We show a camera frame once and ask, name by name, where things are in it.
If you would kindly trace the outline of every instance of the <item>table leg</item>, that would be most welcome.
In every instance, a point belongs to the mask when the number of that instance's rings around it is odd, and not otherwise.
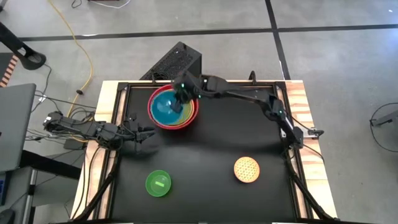
[[[80,178],[81,169],[72,165],[59,162],[36,153],[26,150],[22,151],[21,167],[31,166],[34,169],[49,172],[55,175],[61,175],[78,180]]]

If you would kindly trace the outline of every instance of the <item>black box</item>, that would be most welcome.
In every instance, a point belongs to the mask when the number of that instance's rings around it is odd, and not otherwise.
[[[173,80],[177,75],[189,71],[199,77],[201,74],[201,53],[178,42],[167,54],[165,54],[141,80]]]

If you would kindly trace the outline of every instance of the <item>green bowl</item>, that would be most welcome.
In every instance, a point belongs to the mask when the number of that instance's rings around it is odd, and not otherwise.
[[[172,186],[170,175],[163,170],[151,172],[145,181],[145,188],[154,197],[161,197],[167,194]]]

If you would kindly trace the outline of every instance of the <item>gray floor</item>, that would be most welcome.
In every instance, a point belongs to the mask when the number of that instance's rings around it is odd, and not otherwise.
[[[270,22],[264,1],[250,0],[131,0],[122,9],[83,1],[54,0],[76,34],[117,34],[193,29],[262,27]],[[398,23],[396,1],[272,0],[278,27],[353,26]],[[9,1],[0,13],[20,37],[69,35],[47,1]],[[398,154],[373,141],[369,119],[374,110],[398,101],[398,29],[280,34],[292,79],[304,80],[312,115],[325,134],[320,140],[338,216],[343,220],[394,223],[398,219]],[[282,79],[272,34],[223,34],[179,37],[140,37],[84,40],[95,77],[79,99],[96,105],[103,80],[139,79],[178,41],[203,54],[203,72],[229,79],[246,79],[255,70],[261,79]],[[47,94],[72,100],[88,77],[89,65],[73,41],[27,42],[44,53],[53,68]],[[5,47],[0,52],[8,52]],[[34,82],[42,90],[48,69],[24,70],[18,63],[10,85]],[[68,105],[59,104],[62,111]],[[378,116],[393,110],[385,108]],[[42,129],[45,115],[55,110],[50,101],[32,115],[30,128]],[[397,150],[398,125],[375,130],[386,147]],[[65,152],[54,142],[27,142],[25,148],[46,156]],[[72,162],[79,154],[64,158]],[[40,174],[38,182],[50,175]],[[35,196],[35,223],[66,221],[63,204],[73,197],[77,183],[56,178]],[[69,201],[69,211],[73,199]]]

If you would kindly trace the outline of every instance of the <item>wire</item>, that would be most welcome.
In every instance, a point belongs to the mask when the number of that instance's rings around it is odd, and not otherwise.
[[[299,125],[301,125],[303,128],[312,131],[310,128],[306,127],[306,125],[302,124],[300,121],[297,121],[297,119],[295,119],[293,116],[290,116],[296,123],[298,123]]]
[[[59,102],[62,102],[62,103],[69,103],[71,105],[78,105],[78,106],[84,106],[84,107],[87,107],[87,108],[96,109],[96,107],[94,107],[94,106],[81,105],[79,103],[73,103],[73,102],[69,102],[69,101],[65,101],[65,100],[59,100],[59,99],[51,98],[51,97],[48,97],[48,96],[43,96],[43,95],[38,95],[38,94],[35,94],[35,96],[41,96],[41,97],[45,97],[45,98],[47,98],[49,100],[55,100],[55,101],[59,101]]]
[[[98,152],[99,149],[100,149],[100,147],[97,147],[97,149],[95,150],[95,152],[94,152],[94,154],[93,154],[93,157],[91,158],[90,164],[88,165],[88,175],[87,175],[87,177],[88,177],[88,179],[87,179],[87,184],[88,184],[88,185],[87,185],[87,193],[86,193],[85,207],[87,206],[88,189],[90,188],[91,166],[93,165],[93,161],[94,161],[95,155],[96,155],[96,153]],[[72,219],[75,218],[75,216],[76,216],[76,214],[77,214],[77,211],[79,210],[80,205],[81,205],[81,203],[82,203],[82,201],[83,201],[83,195],[84,195],[84,193],[85,193],[85,182],[86,182],[86,172],[85,172],[85,169],[86,169],[85,167],[86,167],[86,165],[85,165],[85,161],[83,162],[83,188],[82,188],[82,191],[81,191],[79,204],[78,204],[78,206],[77,206],[77,208],[76,208],[76,210],[75,210],[75,213],[74,213],[73,216],[72,216]]]
[[[86,117],[88,117],[89,114],[93,114],[95,113],[95,111],[87,111],[86,109],[82,108],[81,106],[76,107],[75,109],[72,110],[72,114],[70,115],[70,118],[73,118],[76,114],[81,113],[81,112],[85,112],[86,113]]]
[[[50,69],[50,71],[49,71],[49,74],[47,75],[47,78],[45,79],[45,86],[44,86],[43,92],[39,91],[39,92],[41,92],[43,95],[45,95],[45,92],[47,91],[47,87],[48,87],[48,85],[49,85],[49,78],[50,78],[50,75],[51,75],[51,72],[52,72],[52,68],[51,68],[50,66],[48,66],[48,65],[46,65],[46,64],[44,64],[44,66],[48,67],[48,68]],[[37,108],[40,104],[42,104],[42,102],[43,102],[43,101],[38,102],[38,103],[36,104],[36,106],[32,109],[31,113],[33,113],[33,112],[36,110],[36,108]]]
[[[88,166],[88,178],[87,178],[87,193],[86,193],[86,203],[85,203],[85,207],[87,206],[87,201],[88,201],[88,190],[90,189],[90,172],[91,172],[91,167],[93,165],[93,161],[95,158],[95,155],[97,154],[98,150],[100,149],[100,147],[97,147],[97,149],[95,150],[93,157],[91,158],[90,164]]]
[[[67,25],[70,33],[72,34],[73,40],[75,41],[75,44],[81,48],[81,50],[85,53],[89,63],[90,63],[90,76],[88,77],[87,81],[85,82],[85,84],[79,89],[80,92],[82,92],[84,90],[84,88],[89,84],[89,82],[91,81],[91,78],[93,77],[93,73],[94,73],[94,66],[93,66],[93,62],[90,59],[90,56],[88,55],[87,51],[79,44],[79,42],[76,40],[75,34],[73,33],[72,28],[70,27],[69,23],[66,21],[66,19],[64,18],[64,16],[62,15],[62,13],[57,9],[57,7],[54,6],[54,3],[52,2],[52,0],[48,0],[49,3],[51,4],[51,6],[53,7],[53,9],[55,10],[55,12],[58,13],[58,15],[61,17],[61,19],[63,20],[63,22],[65,23],[65,25]],[[69,111],[67,113],[67,117],[69,117],[72,109],[73,109],[73,105],[76,103],[77,98],[79,97],[79,93],[76,94],[75,98],[72,101],[72,105],[69,108]]]
[[[77,7],[81,6],[81,0],[80,0],[79,5],[75,6],[74,5],[75,3],[76,3],[76,0],[73,0],[72,5],[71,5],[72,9],[76,9]]]
[[[86,116],[86,117],[82,120],[82,122],[80,122],[80,123],[70,123],[70,124],[73,124],[73,125],[85,124],[85,123],[91,121],[92,119],[94,119],[94,113],[90,113],[89,115],[90,115],[90,116]],[[88,142],[88,140],[77,139],[77,138],[75,138],[75,137],[72,137],[72,138],[73,138],[74,140],[78,141],[78,142],[82,142],[82,143]]]
[[[311,148],[311,147],[308,146],[308,145],[304,145],[304,144],[303,144],[303,146],[305,146],[306,148],[310,149],[310,150],[313,151],[314,153],[318,154],[318,156],[322,159],[322,161],[325,162],[325,160],[324,160],[322,154],[320,154],[318,151],[316,151],[315,149]]]
[[[96,1],[90,1],[90,2],[95,3],[95,4],[99,4],[100,6],[110,7],[110,8],[113,8],[113,9],[121,9],[121,8],[124,7],[124,6],[127,6],[127,4],[130,3],[130,1],[131,1],[131,0],[128,0],[128,1],[127,1],[126,3],[124,3],[122,6],[109,6],[109,5],[102,4],[102,3],[99,3],[99,2],[96,2]]]
[[[42,97],[44,97],[44,100],[47,98],[44,92],[42,92],[42,91],[40,91],[40,90],[35,90],[35,92],[41,93],[41,94],[42,94]],[[42,104],[42,102],[44,102],[44,100],[41,101],[41,102],[39,102],[39,103],[36,105],[36,107],[39,106],[40,104]],[[49,100],[55,105],[57,111],[61,112],[60,108],[58,107],[58,104],[57,104],[53,99],[50,99],[50,98],[49,98]]]
[[[388,148],[382,146],[382,145],[379,143],[379,141],[376,139],[376,137],[375,137],[375,135],[374,135],[374,133],[373,133],[372,121],[374,121],[374,119],[373,119],[373,118],[374,118],[374,115],[375,115],[381,108],[383,108],[383,107],[385,107],[385,106],[388,106],[388,105],[397,105],[397,104],[398,104],[398,103],[386,103],[385,105],[381,105],[381,106],[372,114],[372,117],[371,117],[371,119],[369,120],[369,124],[370,124],[370,128],[371,128],[371,134],[372,134],[372,137],[373,137],[374,141],[375,141],[376,144],[377,144],[378,146],[380,146],[382,149],[387,150],[387,151],[389,151],[389,152],[398,152],[398,151],[394,151],[394,150],[388,149]]]
[[[63,153],[63,154],[60,154],[60,155],[58,155],[58,156],[55,156],[55,157],[52,158],[52,159],[56,159],[56,158],[58,158],[58,157],[60,157],[60,156],[63,156],[63,155],[65,155],[65,154],[68,154],[68,153],[71,153],[71,152],[72,152],[72,151],[66,152],[66,153]],[[70,165],[74,165],[74,163],[75,163],[83,154],[80,154]],[[47,179],[47,180],[45,180],[45,181],[43,181],[43,182],[41,182],[41,183],[39,183],[39,184],[36,184],[35,187],[38,187],[38,186],[40,186],[40,185],[42,185],[42,184],[45,184],[45,183],[47,183],[48,181],[53,180],[53,179],[56,178],[56,177],[58,177],[58,175],[55,175],[54,177],[51,177],[51,178],[49,178],[49,179]],[[12,205],[9,207],[9,209],[11,209],[23,196],[27,195],[28,193],[29,193],[29,191],[23,193],[17,200],[15,200],[14,203],[12,203]]]

